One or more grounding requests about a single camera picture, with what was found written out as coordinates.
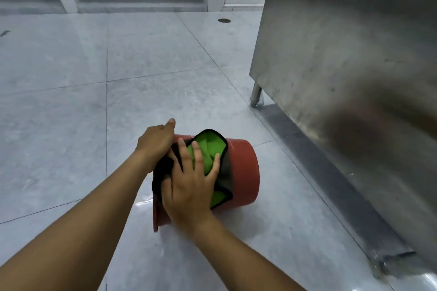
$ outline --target bucket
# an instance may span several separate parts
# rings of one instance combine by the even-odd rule
[[[173,143],[179,138],[191,139],[194,136],[174,135]],[[232,199],[213,209],[213,212],[226,211],[231,208],[249,205],[255,201],[259,192],[259,167],[254,148],[247,140],[228,139],[228,154],[232,173]],[[153,196],[153,230],[171,223],[163,206]]]

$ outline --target metal panel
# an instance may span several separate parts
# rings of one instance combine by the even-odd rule
[[[250,70],[434,271],[436,51],[436,0],[266,0]]]

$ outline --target person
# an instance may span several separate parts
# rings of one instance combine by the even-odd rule
[[[134,152],[115,172],[0,267],[0,290],[97,290],[141,183],[169,154],[175,164],[162,182],[164,208],[225,286],[233,291],[304,291],[214,217],[209,204],[220,158],[216,156],[205,176],[199,145],[192,144],[193,167],[184,141],[179,140],[181,168],[170,149],[175,124],[170,119],[166,125],[147,128]]]

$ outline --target hand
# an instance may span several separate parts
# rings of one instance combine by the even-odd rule
[[[212,169],[205,176],[199,144],[194,141],[191,145],[195,160],[194,169],[185,142],[180,138],[178,146],[183,172],[176,156],[170,150],[169,156],[174,160],[171,178],[165,179],[161,184],[163,205],[167,214],[189,237],[193,237],[199,225],[213,218],[210,203],[220,169],[220,155],[216,154]]]
[[[155,169],[158,161],[166,155],[174,139],[176,120],[171,118],[166,125],[156,125],[146,129],[138,139],[135,153],[144,154],[150,160],[150,171]]]

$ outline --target cloth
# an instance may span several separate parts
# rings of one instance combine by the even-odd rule
[[[220,154],[220,171],[216,183],[214,184],[214,193],[210,204],[211,209],[213,209],[232,199],[232,173],[228,153],[228,141],[221,134],[212,129],[203,130],[193,139],[185,140],[191,160],[193,161],[193,166],[194,154],[191,143],[194,140],[199,143],[200,150],[202,151],[205,175],[208,175],[211,171],[216,154]],[[173,144],[171,148],[183,169],[178,143]],[[157,163],[153,171],[152,192],[156,195],[160,204],[162,204],[161,183],[167,175],[171,175],[173,163],[173,159],[165,156]]]

